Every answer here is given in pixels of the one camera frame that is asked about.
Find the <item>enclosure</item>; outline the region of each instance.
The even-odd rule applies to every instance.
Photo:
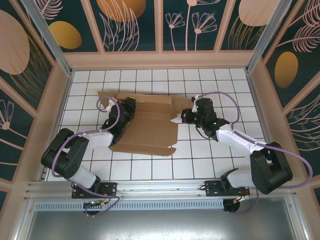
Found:
[[[1,239],[318,239],[319,16],[320,0],[3,0]],[[72,199],[70,183],[41,157],[63,128],[101,128],[98,91],[227,93],[240,109],[235,127],[305,158],[312,179],[261,193],[250,214],[227,214],[223,196],[199,187],[250,161],[177,116],[170,156],[85,152],[81,165],[117,183],[121,197],[101,218],[86,218],[84,200]],[[229,98],[209,98],[217,116],[236,120]],[[305,181],[302,161],[286,157],[290,184]]]

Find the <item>cardboard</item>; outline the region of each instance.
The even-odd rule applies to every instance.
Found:
[[[110,147],[112,151],[159,156],[170,156],[176,151],[171,145],[178,141],[178,124],[171,120],[183,109],[192,108],[191,99],[104,91],[98,91],[98,95],[117,100],[135,98],[134,120],[120,141]],[[106,108],[109,100],[102,99],[101,103]]]

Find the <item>robotic arm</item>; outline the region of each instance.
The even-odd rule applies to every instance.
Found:
[[[108,119],[102,125],[102,129],[106,129],[117,121],[118,110],[115,104],[109,101],[107,107]],[[71,181],[99,193],[101,190],[100,178],[81,165],[86,150],[99,147],[108,147],[115,145],[125,132],[128,122],[133,121],[136,111],[136,100],[128,97],[125,100],[118,101],[120,109],[119,119],[116,125],[109,131],[97,131],[82,136],[74,137],[65,146],[65,150],[59,155],[54,171]],[[75,133],[67,128],[63,128],[56,135],[49,147],[46,149],[41,158],[41,163],[52,169],[54,158],[62,144]]]
[[[209,138],[227,144],[250,159],[250,167],[234,168],[221,176],[221,185],[226,192],[230,188],[253,187],[263,194],[269,194],[292,179],[293,175],[283,152],[257,145],[259,143],[281,148],[278,143],[267,144],[232,129],[230,122],[217,117],[210,98],[193,98],[192,101],[193,108],[184,109],[181,113],[182,122],[195,124]]]

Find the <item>metal base plate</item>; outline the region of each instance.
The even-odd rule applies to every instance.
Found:
[[[98,194],[115,196],[117,194],[117,183],[116,182],[101,182],[100,183],[100,191]],[[99,197],[96,195],[92,195],[80,187],[76,186],[72,190],[72,199],[103,199],[103,197]]]
[[[205,194],[207,197],[236,197],[241,196],[243,193],[239,188],[231,188],[228,192],[225,192],[223,187],[221,186],[220,180],[215,181],[205,181]],[[249,189],[242,188],[248,195],[250,194]]]

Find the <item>grid floor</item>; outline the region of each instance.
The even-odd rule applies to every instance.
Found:
[[[191,98],[212,91],[229,93],[240,106],[235,127],[259,140],[263,132],[243,69],[145,69],[76,71],[64,107],[60,128],[95,130],[106,120],[96,109],[97,91],[161,94]],[[224,95],[208,96],[218,117],[236,120],[237,109]],[[82,165],[103,181],[219,178],[233,168],[247,166],[249,159],[214,140],[203,139],[194,125],[178,123],[178,142],[171,156],[112,152],[100,147],[85,153]],[[48,172],[47,181],[64,181]]]

